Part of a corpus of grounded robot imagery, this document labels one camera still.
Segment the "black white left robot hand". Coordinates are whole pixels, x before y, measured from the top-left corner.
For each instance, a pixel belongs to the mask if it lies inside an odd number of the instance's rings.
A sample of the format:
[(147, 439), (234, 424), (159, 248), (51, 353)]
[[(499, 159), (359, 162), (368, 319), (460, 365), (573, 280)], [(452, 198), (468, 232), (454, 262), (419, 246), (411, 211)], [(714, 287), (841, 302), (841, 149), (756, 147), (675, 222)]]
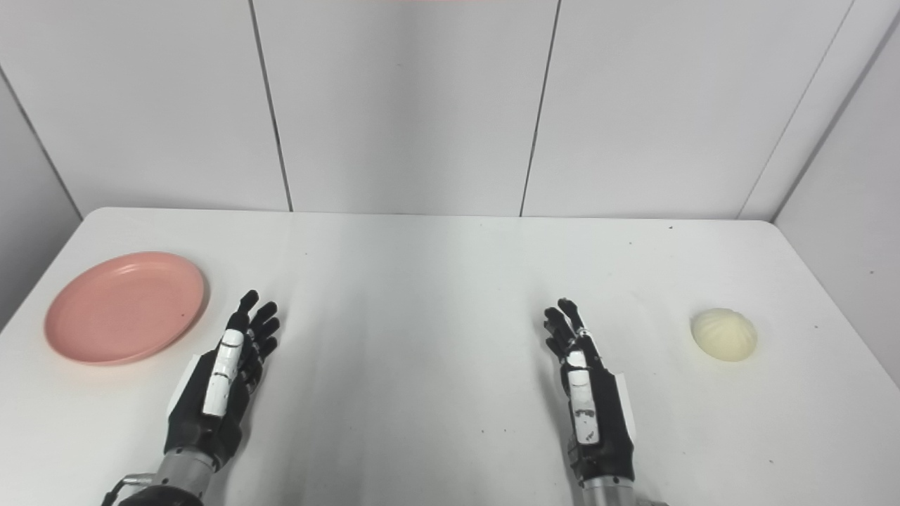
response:
[(248, 291), (216, 345), (192, 358), (168, 413), (165, 454), (199, 452), (212, 459), (216, 471), (237, 454), (241, 424), (281, 326), (276, 302), (260, 306), (259, 301), (257, 291)]

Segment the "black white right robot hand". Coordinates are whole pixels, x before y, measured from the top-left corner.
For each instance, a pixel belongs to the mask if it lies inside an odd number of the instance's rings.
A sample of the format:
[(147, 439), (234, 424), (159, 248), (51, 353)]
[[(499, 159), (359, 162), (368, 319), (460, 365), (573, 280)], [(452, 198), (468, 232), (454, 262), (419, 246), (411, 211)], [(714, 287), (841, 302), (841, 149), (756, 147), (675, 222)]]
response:
[(575, 301), (559, 298), (544, 310), (544, 329), (567, 397), (572, 426), (567, 452), (573, 474), (580, 484), (592, 479), (634, 481), (634, 442), (622, 388), (605, 366)]

